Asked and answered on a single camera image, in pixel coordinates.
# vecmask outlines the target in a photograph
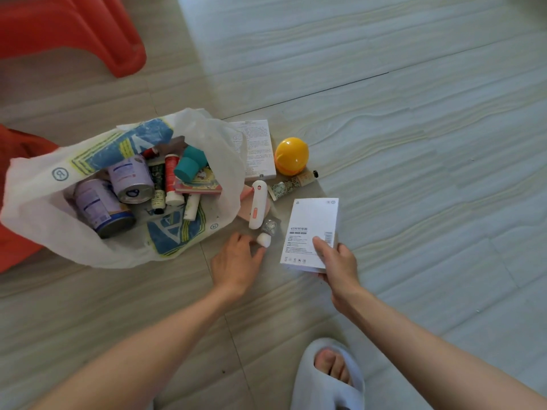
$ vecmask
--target white handheld device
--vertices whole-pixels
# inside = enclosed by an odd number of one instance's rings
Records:
[[[262,180],[253,183],[254,197],[253,206],[250,209],[249,228],[257,229],[262,226],[266,212],[266,201],[268,200],[268,186]]]

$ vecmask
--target printed plastic bag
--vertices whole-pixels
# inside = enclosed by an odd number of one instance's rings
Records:
[[[176,137],[184,137],[187,144],[204,151],[222,186],[220,196],[202,196],[192,222],[183,220],[184,206],[158,216],[147,206],[149,202],[143,203],[133,209],[135,227],[100,239],[65,197],[72,194],[76,183],[99,170]],[[202,110],[185,109],[119,126],[39,157],[13,158],[6,174],[0,221],[13,232],[83,265],[129,268],[170,259],[236,217],[246,156],[236,152],[233,137],[245,140],[229,123]]]

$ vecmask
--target orange cloth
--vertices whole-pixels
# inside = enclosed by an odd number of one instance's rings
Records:
[[[30,158],[55,151],[58,145],[45,138],[0,125],[0,210],[4,204],[5,173],[10,158]],[[15,234],[0,224],[0,273],[23,261],[42,246]]]

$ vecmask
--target marble pattern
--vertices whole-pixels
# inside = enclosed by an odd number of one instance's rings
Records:
[[[340,198],[362,283],[547,395],[547,9],[540,0],[123,0],[145,68],[117,80],[59,49],[0,61],[0,121],[60,145],[190,106],[268,119]],[[43,250],[0,275],[0,409],[27,408],[121,338],[212,286],[236,219],[169,262],[92,269]],[[284,409],[315,338],[348,345],[367,408],[428,408],[329,299],[279,266],[214,325],[157,408]]]

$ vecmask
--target yellow plastic egg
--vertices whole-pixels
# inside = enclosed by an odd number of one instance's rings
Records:
[[[310,151],[300,138],[286,138],[277,146],[273,159],[283,175],[297,175],[306,167]]]

